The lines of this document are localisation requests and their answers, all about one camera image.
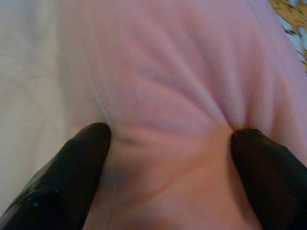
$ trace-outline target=patterned fabric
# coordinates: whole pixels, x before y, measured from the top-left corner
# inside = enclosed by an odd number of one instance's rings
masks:
[[[307,0],[270,0],[307,71]]]

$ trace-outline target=pink cloth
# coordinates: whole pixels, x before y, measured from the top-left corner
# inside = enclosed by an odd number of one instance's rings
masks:
[[[113,134],[85,230],[261,229],[229,156],[254,127],[307,164],[307,77],[266,0],[61,0],[73,132]]]

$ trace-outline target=pink fabric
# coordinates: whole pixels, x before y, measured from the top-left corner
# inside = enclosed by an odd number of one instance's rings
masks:
[[[86,230],[261,229],[229,156],[260,129],[307,164],[307,77],[266,0],[62,0],[68,120],[113,133]]]

